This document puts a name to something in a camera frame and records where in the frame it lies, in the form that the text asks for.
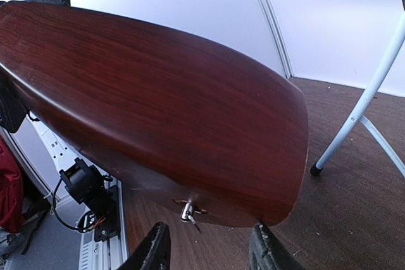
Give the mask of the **brown wooden metronome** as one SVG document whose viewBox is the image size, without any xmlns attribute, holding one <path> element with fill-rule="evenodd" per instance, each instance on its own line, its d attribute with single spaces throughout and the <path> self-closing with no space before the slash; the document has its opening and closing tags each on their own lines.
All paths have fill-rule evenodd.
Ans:
<svg viewBox="0 0 405 270">
<path fill-rule="evenodd" d="M 88 160 L 199 222 L 281 223 L 308 158 L 293 83 L 238 51 L 98 11 L 1 5 L 1 80 Z"/>
</svg>

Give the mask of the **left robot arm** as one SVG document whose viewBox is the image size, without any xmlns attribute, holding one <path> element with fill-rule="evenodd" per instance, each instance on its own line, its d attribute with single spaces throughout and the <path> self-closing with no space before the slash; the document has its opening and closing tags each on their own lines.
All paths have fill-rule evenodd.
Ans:
<svg viewBox="0 0 405 270">
<path fill-rule="evenodd" d="M 70 0 L 24 1 L 70 6 Z M 59 171 L 68 169 L 77 157 L 82 157 L 43 122 L 32 121 L 28 116 L 16 133 L 1 128 L 1 136 L 22 171 L 49 203 L 52 202 L 53 191 L 59 181 Z M 57 192 L 57 207 L 79 206 L 63 187 L 61 184 Z"/>
</svg>

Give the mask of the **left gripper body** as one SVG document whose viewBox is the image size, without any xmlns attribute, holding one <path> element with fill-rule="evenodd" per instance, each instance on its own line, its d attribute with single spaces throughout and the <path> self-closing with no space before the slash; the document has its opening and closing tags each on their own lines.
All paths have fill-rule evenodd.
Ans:
<svg viewBox="0 0 405 270">
<path fill-rule="evenodd" d="M 16 133 L 27 115 L 27 109 L 14 84 L 1 72 L 1 127 Z"/>
</svg>

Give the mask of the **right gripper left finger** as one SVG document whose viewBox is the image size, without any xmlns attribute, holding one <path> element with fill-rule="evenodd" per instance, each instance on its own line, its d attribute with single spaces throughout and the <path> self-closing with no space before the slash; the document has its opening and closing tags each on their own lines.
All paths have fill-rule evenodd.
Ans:
<svg viewBox="0 0 405 270">
<path fill-rule="evenodd" d="M 170 269 L 171 237 L 166 223 L 157 222 L 119 270 Z"/>
</svg>

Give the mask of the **white perforated music stand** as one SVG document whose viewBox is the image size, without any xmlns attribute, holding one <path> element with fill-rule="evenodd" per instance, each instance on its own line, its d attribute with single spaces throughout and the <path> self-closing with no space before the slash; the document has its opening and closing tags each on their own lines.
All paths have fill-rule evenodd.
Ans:
<svg viewBox="0 0 405 270">
<path fill-rule="evenodd" d="M 364 89 L 357 103 L 348 115 L 347 119 L 334 136 L 331 143 L 325 149 L 320 158 L 312 165 L 309 172 L 312 176 L 320 176 L 323 171 L 324 165 L 336 153 L 337 149 L 342 145 L 343 141 L 351 133 L 352 129 L 361 123 L 377 141 L 377 144 L 388 155 L 390 160 L 394 163 L 400 174 L 404 175 L 404 162 L 397 155 L 395 150 L 391 147 L 385 137 L 379 132 L 376 126 L 365 116 L 365 111 L 370 105 L 372 99 L 375 97 L 379 88 L 383 84 L 386 76 L 388 75 L 392 65 L 394 64 L 399 51 L 404 44 L 404 9 L 401 10 L 401 17 L 396 26 L 395 32 L 386 48 L 384 55 L 374 72 L 369 84 Z"/>
</svg>

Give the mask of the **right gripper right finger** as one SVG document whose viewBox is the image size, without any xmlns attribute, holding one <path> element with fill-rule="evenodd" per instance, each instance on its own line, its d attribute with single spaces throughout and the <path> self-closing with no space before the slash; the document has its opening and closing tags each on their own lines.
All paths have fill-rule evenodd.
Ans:
<svg viewBox="0 0 405 270">
<path fill-rule="evenodd" d="M 300 269 L 304 267 L 288 252 L 263 222 L 252 228 L 249 241 L 249 269 Z"/>
</svg>

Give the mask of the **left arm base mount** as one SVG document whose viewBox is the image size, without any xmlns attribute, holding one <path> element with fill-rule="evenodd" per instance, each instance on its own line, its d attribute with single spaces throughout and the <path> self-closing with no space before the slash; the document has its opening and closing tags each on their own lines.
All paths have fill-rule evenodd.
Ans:
<svg viewBox="0 0 405 270">
<path fill-rule="evenodd" d="M 114 202 L 112 209 L 98 218 L 91 211 L 87 211 L 77 225 L 84 233 L 93 232 L 95 242 L 104 242 L 121 232 L 119 188 L 113 185 L 107 192 Z"/>
</svg>

